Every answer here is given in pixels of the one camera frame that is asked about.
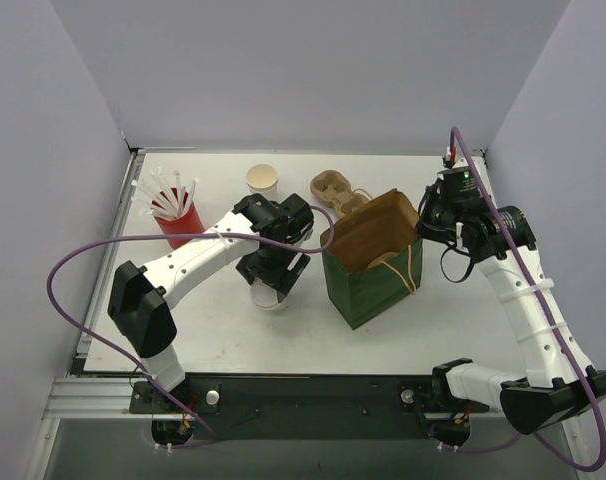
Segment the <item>white paper coffee cup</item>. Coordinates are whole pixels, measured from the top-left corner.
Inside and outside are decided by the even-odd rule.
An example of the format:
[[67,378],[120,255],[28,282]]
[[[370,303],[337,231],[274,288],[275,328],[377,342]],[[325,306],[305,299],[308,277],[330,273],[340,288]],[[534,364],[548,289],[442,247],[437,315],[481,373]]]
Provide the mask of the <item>white paper coffee cup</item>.
[[280,311],[287,307],[287,299],[280,300],[276,290],[258,279],[250,286],[250,298],[258,309],[267,312]]

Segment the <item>green brown paper bag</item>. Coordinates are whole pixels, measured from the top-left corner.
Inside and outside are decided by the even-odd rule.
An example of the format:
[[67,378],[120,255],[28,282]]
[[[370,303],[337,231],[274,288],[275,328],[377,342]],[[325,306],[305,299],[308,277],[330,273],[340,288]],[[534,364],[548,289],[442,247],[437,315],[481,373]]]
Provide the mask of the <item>green brown paper bag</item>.
[[[417,293],[422,282],[423,239],[419,215],[408,197],[392,189],[341,218],[321,234],[327,294],[353,330]],[[394,251],[387,264],[367,268],[378,255]]]

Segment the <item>brown pulp cup carrier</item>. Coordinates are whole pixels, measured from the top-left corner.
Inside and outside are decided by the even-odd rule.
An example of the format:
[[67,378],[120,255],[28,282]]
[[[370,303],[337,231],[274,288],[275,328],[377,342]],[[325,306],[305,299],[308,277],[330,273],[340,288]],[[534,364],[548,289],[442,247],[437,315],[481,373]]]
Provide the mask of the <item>brown pulp cup carrier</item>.
[[397,253],[394,251],[384,252],[377,257],[375,257],[372,261],[369,262],[367,268],[373,268],[378,265],[387,264],[391,259],[397,256]]

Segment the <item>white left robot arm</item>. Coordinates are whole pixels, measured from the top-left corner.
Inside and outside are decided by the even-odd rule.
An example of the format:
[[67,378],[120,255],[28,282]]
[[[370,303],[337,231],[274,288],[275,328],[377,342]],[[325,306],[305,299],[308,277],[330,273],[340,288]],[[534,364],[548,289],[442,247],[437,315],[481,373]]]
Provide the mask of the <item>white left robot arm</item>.
[[187,402],[188,387],[173,341],[177,328],[171,311],[200,283],[230,263],[250,286],[254,304],[279,308],[310,258],[297,248],[313,229],[310,205],[292,194],[282,202],[252,194],[239,201],[202,239],[137,266],[115,271],[108,315],[156,381],[152,398],[166,411]]

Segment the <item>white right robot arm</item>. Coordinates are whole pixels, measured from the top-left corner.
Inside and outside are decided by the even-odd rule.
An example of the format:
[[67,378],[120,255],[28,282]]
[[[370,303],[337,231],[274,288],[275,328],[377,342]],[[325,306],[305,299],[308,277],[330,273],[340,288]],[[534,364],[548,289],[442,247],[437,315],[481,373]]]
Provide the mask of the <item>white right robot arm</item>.
[[582,352],[553,298],[536,240],[514,206],[493,213],[467,167],[439,172],[420,203],[419,235],[470,259],[492,286],[514,332],[525,374],[483,367],[469,359],[434,368],[445,394],[503,411],[529,435],[591,407],[590,387],[606,398],[606,370]]

